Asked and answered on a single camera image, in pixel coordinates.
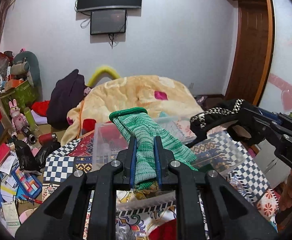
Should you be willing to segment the right hand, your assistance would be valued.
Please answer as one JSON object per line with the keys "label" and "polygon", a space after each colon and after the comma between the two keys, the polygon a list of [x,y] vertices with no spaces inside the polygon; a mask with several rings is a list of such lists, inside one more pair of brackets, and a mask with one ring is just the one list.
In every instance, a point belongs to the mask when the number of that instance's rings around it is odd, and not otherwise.
{"label": "right hand", "polygon": [[292,207],[292,169],[287,178],[286,185],[283,189],[279,200],[279,209],[284,211]]}

